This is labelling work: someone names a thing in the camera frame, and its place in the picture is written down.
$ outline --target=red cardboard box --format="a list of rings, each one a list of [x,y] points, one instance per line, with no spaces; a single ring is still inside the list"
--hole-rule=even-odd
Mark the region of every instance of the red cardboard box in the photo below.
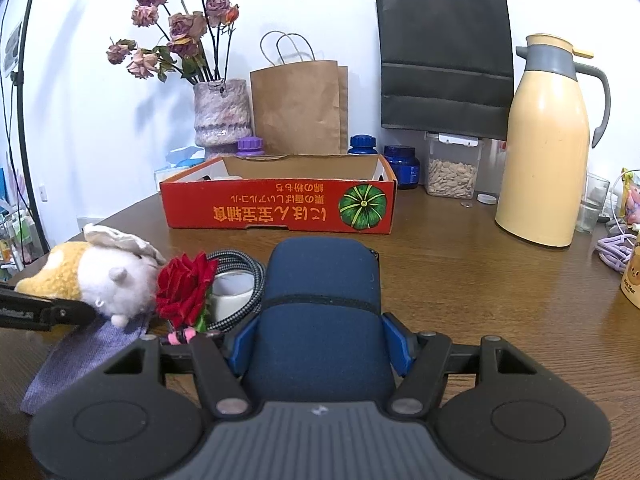
[[[160,193],[174,228],[388,234],[396,185],[381,155],[225,156],[161,182]]]

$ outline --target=white plush toy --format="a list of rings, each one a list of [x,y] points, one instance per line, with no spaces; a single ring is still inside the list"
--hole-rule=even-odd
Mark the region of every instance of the white plush toy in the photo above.
[[[124,328],[129,319],[154,307],[156,280],[166,263],[137,236],[106,226],[84,226],[85,242],[54,247],[38,274],[15,290],[44,298],[80,300]]]

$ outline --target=blue bottle cap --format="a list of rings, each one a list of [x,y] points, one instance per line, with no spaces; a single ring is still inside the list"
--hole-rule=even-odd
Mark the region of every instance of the blue bottle cap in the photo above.
[[[354,135],[351,137],[353,148],[373,148],[376,145],[376,138],[370,135]]]
[[[400,144],[388,144],[385,146],[386,156],[415,156],[413,146],[401,146]]]

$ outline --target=red fabric flower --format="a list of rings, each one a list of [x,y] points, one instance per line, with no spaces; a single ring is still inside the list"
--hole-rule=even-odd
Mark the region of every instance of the red fabric flower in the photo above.
[[[193,326],[202,311],[207,289],[213,282],[218,261],[207,261],[200,253],[193,261],[186,254],[174,258],[158,275],[156,312],[178,328]]]

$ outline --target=blue bottle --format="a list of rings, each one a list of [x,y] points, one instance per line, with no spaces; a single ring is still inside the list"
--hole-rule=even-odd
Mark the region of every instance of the blue bottle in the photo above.
[[[376,138],[370,135],[354,135],[351,137],[349,155],[377,155],[375,150]]]
[[[413,146],[388,144],[385,146],[385,158],[396,174],[398,189],[413,189],[420,180],[420,161],[415,158]]]

